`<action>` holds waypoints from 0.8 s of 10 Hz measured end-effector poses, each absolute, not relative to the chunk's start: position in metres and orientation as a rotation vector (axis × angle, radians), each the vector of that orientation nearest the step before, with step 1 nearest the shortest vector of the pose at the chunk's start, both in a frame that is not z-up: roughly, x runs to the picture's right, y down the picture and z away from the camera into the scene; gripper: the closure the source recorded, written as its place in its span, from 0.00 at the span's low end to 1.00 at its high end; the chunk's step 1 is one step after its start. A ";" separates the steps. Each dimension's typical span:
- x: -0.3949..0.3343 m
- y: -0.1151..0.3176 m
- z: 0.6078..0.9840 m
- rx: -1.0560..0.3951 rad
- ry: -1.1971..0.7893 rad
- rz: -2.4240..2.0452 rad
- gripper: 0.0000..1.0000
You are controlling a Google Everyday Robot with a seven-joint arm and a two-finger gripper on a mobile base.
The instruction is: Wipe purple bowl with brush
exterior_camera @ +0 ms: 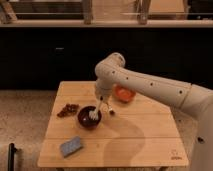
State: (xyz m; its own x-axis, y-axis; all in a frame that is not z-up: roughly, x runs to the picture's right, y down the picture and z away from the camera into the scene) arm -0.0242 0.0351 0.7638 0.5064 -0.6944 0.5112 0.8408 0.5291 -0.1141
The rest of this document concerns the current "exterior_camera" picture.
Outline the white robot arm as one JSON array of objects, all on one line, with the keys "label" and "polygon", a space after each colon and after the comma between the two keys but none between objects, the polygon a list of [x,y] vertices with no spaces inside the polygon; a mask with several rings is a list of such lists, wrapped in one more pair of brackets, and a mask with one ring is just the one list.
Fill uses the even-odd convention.
[{"label": "white robot arm", "polygon": [[95,66],[96,97],[107,102],[114,84],[179,109],[198,121],[190,171],[213,171],[213,90],[196,84],[125,69],[125,58],[112,53]]}]

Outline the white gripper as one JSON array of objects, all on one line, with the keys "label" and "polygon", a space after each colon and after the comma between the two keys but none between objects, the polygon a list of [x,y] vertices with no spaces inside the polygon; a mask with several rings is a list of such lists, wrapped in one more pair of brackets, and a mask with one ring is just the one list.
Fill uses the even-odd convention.
[{"label": "white gripper", "polygon": [[[102,102],[107,102],[109,97],[112,94],[112,84],[107,82],[97,80],[95,83],[95,96],[99,100],[98,106],[100,107]],[[110,115],[115,115],[115,111],[110,106],[110,104],[106,103],[108,112]]]}]

